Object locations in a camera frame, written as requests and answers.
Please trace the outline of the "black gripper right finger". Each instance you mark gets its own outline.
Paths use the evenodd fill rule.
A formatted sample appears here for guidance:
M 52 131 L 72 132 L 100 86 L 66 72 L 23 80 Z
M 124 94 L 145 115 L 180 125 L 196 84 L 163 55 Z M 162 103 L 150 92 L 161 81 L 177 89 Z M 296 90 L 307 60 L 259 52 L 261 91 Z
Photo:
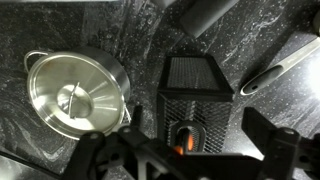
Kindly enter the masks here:
M 253 107 L 244 109 L 241 128 L 262 154 L 265 154 L 269 140 L 277 129 Z

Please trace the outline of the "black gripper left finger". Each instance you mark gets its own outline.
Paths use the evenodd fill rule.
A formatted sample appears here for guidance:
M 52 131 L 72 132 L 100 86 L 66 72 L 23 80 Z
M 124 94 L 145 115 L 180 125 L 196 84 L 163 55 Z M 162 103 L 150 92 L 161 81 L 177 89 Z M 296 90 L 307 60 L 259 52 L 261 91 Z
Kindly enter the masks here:
M 131 123 L 130 123 L 130 130 L 140 130 L 141 124 L 143 119 L 143 106 L 137 105 L 134 107 Z

